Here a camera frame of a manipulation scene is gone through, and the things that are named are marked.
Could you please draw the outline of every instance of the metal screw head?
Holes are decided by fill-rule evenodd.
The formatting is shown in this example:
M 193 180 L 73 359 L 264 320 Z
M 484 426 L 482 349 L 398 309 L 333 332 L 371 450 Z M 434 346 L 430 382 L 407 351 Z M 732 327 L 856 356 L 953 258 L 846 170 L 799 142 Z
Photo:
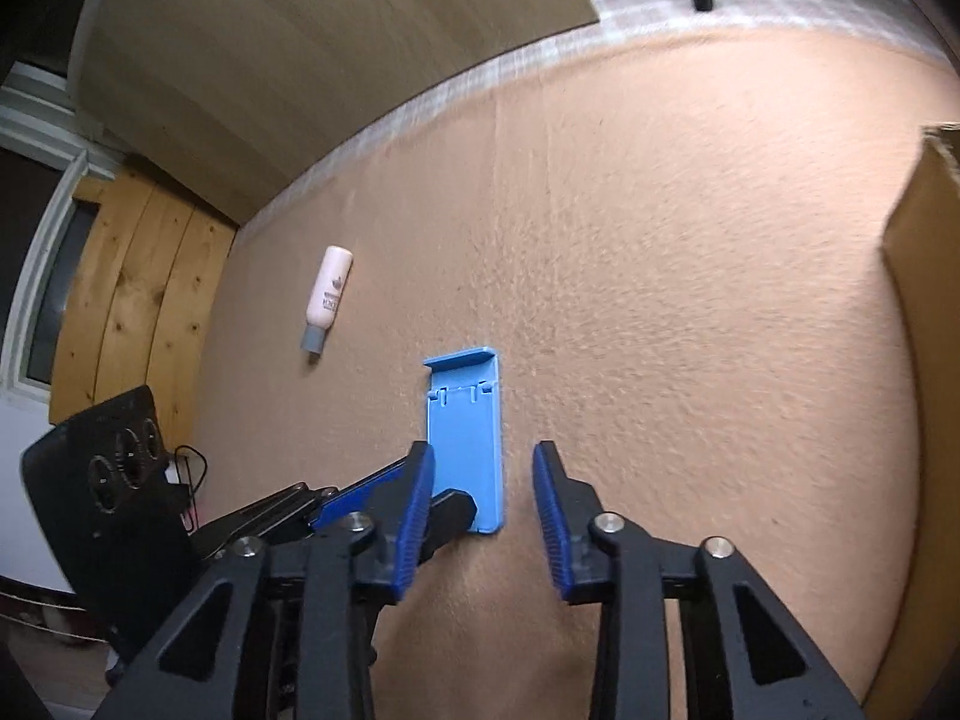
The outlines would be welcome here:
M 234 555 L 240 557 L 253 557 L 263 551 L 264 543 L 256 536 L 242 536 L 230 545 Z
M 716 557 L 717 560 L 723 560 L 724 557 L 729 557 L 736 552 L 736 547 L 733 546 L 733 542 L 728 538 L 723 538 L 723 536 L 711 536 L 706 541 L 704 541 L 704 549 L 707 550 L 711 557 Z
M 363 512 L 350 512 L 340 522 L 351 533 L 363 533 L 367 528 L 373 528 L 373 521 Z
M 597 530 L 603 531 L 604 533 L 619 533 L 623 530 L 624 525 L 623 517 L 613 512 L 597 514 L 597 516 L 593 518 L 593 523 L 597 526 Z

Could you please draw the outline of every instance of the wooden board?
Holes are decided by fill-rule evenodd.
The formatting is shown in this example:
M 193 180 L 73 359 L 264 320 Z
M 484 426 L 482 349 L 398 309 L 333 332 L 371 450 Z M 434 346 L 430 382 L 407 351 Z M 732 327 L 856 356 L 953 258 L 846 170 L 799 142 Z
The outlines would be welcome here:
M 157 187 L 117 278 L 97 368 L 95 401 L 143 384 L 157 317 L 193 206 Z
M 73 190 L 73 199 L 85 202 L 100 202 L 100 195 L 104 194 L 104 189 L 107 189 L 110 183 L 112 182 L 104 181 L 102 178 L 85 175 L 77 182 L 77 186 Z
M 83 248 L 56 342 L 50 421 L 94 403 L 104 327 L 117 278 L 154 183 L 129 167 L 100 194 L 100 211 Z
M 80 106 L 239 223 L 397 105 L 589 0 L 102 0 Z
M 176 252 L 160 306 L 147 384 L 165 445 L 189 442 L 200 353 L 234 229 L 195 210 Z

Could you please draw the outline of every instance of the wooden wall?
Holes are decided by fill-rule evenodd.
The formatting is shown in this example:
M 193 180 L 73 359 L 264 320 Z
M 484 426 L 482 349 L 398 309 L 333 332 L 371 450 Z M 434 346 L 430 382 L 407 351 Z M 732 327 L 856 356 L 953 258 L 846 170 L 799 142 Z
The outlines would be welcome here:
M 70 86 L 83 110 L 244 223 L 397 105 L 596 19 L 589 0 L 99 0 Z
M 146 382 L 164 442 L 188 442 L 210 308 L 234 228 L 133 167 L 80 180 L 99 204 L 56 343 L 50 421 Z

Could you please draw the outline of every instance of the white wall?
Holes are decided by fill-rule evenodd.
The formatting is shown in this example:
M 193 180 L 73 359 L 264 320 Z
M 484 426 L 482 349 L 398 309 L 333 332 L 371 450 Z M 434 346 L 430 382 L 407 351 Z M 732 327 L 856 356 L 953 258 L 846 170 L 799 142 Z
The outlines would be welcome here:
M 20 478 L 20 455 L 49 429 L 45 403 L 0 391 L 0 574 L 70 592 Z

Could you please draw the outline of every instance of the white bottle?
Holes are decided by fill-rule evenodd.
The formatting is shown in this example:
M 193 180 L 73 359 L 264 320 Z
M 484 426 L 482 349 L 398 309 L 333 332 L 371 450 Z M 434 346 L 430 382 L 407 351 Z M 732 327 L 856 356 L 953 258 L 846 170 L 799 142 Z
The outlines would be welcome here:
M 306 329 L 301 341 L 301 349 L 320 354 L 326 332 L 337 316 L 340 295 L 347 282 L 347 274 L 353 264 L 353 255 L 345 248 L 327 247 L 320 264 L 317 281 L 310 293 L 310 302 L 306 307 Z

